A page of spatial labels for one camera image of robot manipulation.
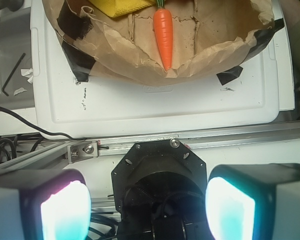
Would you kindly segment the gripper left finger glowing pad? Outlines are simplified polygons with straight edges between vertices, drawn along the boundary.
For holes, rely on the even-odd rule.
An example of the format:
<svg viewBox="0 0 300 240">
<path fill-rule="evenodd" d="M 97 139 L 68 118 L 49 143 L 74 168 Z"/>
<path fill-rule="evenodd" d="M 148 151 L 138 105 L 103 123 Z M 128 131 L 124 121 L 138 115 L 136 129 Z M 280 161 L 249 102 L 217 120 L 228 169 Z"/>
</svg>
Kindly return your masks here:
<svg viewBox="0 0 300 240">
<path fill-rule="evenodd" d="M 0 169 L 0 240 L 84 240 L 92 201 L 75 169 Z"/>
</svg>

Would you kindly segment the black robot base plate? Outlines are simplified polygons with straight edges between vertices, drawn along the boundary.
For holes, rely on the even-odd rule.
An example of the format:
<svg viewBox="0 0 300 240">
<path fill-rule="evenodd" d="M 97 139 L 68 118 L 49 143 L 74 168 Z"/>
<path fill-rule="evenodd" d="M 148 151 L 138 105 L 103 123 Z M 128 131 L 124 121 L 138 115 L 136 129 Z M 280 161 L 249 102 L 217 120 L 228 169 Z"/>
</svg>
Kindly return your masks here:
<svg viewBox="0 0 300 240">
<path fill-rule="evenodd" d="M 209 240 L 206 163 L 165 141 L 132 147 L 111 172 L 119 240 Z"/>
</svg>

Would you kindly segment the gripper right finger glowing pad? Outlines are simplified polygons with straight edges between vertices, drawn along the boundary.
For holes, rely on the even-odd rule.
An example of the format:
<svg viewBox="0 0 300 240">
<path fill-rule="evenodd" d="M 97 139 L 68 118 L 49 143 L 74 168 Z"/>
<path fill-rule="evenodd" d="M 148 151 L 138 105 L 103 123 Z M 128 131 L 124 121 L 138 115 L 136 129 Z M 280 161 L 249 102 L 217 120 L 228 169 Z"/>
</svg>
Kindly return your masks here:
<svg viewBox="0 0 300 240">
<path fill-rule="evenodd" d="M 220 164 L 205 210 L 216 240 L 300 240 L 300 163 Z"/>
</svg>

